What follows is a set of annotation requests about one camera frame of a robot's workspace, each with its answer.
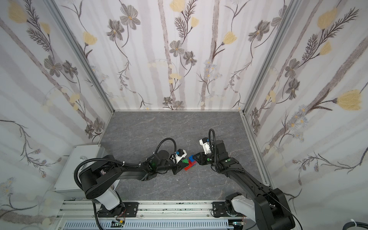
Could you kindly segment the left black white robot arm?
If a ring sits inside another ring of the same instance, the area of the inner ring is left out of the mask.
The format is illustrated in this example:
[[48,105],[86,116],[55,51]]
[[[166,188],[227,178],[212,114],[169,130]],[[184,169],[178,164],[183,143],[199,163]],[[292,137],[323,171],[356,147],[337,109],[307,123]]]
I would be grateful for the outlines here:
[[92,158],[76,167],[74,181],[88,200],[101,204],[97,213],[99,217],[116,217],[126,210],[122,199],[112,188],[116,181],[148,181],[168,171],[176,175],[189,165],[186,156],[187,152],[179,149],[173,154],[160,150],[139,164],[118,161],[113,155]]

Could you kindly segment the long red lego brick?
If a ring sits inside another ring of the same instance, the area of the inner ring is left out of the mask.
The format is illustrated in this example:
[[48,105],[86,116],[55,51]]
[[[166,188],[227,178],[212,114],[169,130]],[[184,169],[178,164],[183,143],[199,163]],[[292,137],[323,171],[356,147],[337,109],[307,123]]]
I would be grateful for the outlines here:
[[194,164],[190,164],[189,166],[187,166],[187,167],[185,168],[185,171],[188,171],[188,170],[189,170],[189,169],[191,169],[193,166],[194,166]]

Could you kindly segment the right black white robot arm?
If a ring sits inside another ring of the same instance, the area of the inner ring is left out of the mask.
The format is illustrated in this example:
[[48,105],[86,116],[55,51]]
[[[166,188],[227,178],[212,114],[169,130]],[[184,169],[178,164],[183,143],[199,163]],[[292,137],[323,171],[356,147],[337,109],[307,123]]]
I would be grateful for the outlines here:
[[296,227],[285,194],[278,188],[264,185],[234,157],[230,157],[223,142],[214,147],[208,142],[200,144],[203,152],[193,156],[200,165],[214,167],[217,173],[235,181],[245,192],[230,200],[232,211],[254,221],[260,230],[292,230]]

